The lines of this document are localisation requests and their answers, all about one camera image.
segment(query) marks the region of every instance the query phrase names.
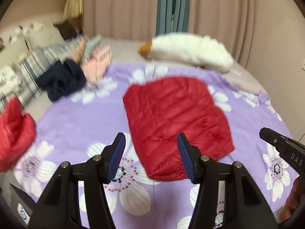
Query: plaid blanket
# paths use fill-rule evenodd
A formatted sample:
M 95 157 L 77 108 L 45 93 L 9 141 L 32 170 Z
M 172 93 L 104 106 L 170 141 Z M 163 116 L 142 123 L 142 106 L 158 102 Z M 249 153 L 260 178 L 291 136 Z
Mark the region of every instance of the plaid blanket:
M 18 93 L 12 92 L 8 95 L 0 94 L 0 113 L 6 107 L 7 102 L 17 96 L 25 109 L 29 102 L 41 95 L 41 90 L 36 84 L 36 79 L 45 73 L 56 61 L 62 62 L 67 59 L 70 52 L 75 49 L 82 36 L 65 41 L 64 44 L 52 45 L 38 48 L 32 52 L 16 69 L 17 75 L 22 80 L 22 87 Z

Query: metal bolt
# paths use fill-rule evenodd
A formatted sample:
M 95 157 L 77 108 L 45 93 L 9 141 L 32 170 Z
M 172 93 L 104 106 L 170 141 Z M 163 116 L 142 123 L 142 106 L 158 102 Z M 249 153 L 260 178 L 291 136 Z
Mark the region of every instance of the metal bolt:
M 202 156 L 201 156 L 201 160 L 207 162 L 207 161 L 209 161 L 209 156 L 207 156 L 207 155 L 202 155 Z
M 241 168 L 242 167 L 242 163 L 241 162 L 235 162 L 234 165 L 237 168 Z
M 94 161 L 100 161 L 101 159 L 102 159 L 101 155 L 95 155 L 95 156 L 93 157 L 93 160 L 94 160 Z
M 69 163 L 68 162 L 62 162 L 60 166 L 65 169 L 69 166 Z

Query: red fabric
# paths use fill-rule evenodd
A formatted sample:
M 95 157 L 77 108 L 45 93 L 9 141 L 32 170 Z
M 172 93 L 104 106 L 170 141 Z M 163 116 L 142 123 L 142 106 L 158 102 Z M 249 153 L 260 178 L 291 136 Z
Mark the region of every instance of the red fabric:
M 35 121 L 29 114 L 21 114 L 21 104 L 12 98 L 0 115 L 0 172 L 6 172 L 33 143 Z
M 218 160 L 234 150 L 228 121 L 214 106 L 205 83 L 169 77 L 132 85 L 123 98 L 135 151 L 155 180 L 186 178 L 177 148 L 184 132 L 191 145 Z

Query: wall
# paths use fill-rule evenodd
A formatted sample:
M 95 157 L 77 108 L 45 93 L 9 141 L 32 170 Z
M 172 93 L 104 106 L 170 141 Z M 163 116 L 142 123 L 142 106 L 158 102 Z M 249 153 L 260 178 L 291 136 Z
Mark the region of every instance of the wall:
M 305 133 L 305 18 L 293 0 L 255 0 L 246 69 L 265 87 L 295 140 Z
M 18 25 L 41 21 L 52 26 L 53 22 L 63 21 L 65 4 L 66 0 L 14 0 L 0 21 L 0 37 L 8 44 L 11 32 Z

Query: white sticker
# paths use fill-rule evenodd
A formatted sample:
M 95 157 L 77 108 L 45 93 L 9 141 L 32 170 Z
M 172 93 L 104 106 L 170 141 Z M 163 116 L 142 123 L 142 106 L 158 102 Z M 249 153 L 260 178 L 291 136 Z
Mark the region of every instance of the white sticker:
M 21 218 L 23 219 L 23 221 L 28 225 L 29 221 L 30 221 L 30 216 L 27 214 L 27 212 L 25 211 L 25 209 L 21 206 L 21 204 L 19 203 L 17 206 L 17 211 L 20 214 Z

